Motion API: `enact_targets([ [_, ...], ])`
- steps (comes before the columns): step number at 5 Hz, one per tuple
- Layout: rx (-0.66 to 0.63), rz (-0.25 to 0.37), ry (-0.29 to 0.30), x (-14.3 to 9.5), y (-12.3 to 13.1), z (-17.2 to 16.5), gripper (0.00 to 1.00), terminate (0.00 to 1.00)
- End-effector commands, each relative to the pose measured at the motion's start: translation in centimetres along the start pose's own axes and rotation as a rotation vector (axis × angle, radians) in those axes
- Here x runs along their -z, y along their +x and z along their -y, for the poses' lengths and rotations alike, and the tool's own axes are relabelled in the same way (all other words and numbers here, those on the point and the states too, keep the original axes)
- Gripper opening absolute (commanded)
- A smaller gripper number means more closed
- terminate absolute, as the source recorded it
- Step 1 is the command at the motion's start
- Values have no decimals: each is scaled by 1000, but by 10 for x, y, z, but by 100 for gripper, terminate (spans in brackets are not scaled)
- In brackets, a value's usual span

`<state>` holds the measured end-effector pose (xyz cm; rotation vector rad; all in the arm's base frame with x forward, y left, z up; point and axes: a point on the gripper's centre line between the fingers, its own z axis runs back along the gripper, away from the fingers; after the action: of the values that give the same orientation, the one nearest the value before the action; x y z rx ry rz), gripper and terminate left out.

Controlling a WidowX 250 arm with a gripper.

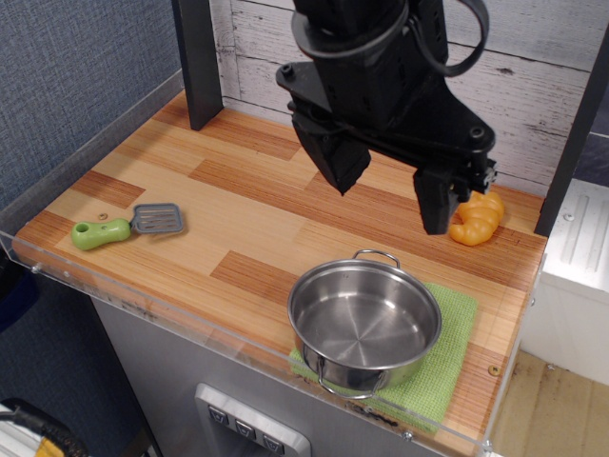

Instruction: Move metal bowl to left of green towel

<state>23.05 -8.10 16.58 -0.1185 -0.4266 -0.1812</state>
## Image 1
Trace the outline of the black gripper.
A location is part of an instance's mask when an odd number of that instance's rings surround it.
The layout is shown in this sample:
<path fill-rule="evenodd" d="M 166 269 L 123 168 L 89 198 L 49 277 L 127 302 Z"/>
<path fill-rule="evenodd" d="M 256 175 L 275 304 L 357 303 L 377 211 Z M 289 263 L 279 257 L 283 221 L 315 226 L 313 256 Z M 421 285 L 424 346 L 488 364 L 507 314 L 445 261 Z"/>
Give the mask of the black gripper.
<path fill-rule="evenodd" d="M 441 30 L 293 33 L 308 59 L 280 66 L 276 80 L 292 97 L 292 125 L 327 183 L 347 193 L 372 150 L 404 162 L 417 170 L 424 230 L 446 234 L 459 204 L 473 191 L 486 193 L 496 175 L 488 157 L 494 131 L 446 84 L 477 63 L 486 41 L 449 65 Z"/>

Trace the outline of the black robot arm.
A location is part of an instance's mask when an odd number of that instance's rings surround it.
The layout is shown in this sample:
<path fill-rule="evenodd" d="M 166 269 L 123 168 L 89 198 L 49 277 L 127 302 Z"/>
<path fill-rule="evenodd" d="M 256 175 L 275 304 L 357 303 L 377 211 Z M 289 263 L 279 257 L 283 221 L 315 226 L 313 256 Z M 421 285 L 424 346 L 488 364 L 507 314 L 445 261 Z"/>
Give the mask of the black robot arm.
<path fill-rule="evenodd" d="M 440 1 L 299 1 L 291 28 L 305 60 L 282 65 L 276 80 L 319 172 L 347 192 L 373 152 L 406 163 L 425 231 L 446 233 L 458 206 L 496 176 L 494 131 L 446 84 L 483 45 L 449 63 Z"/>

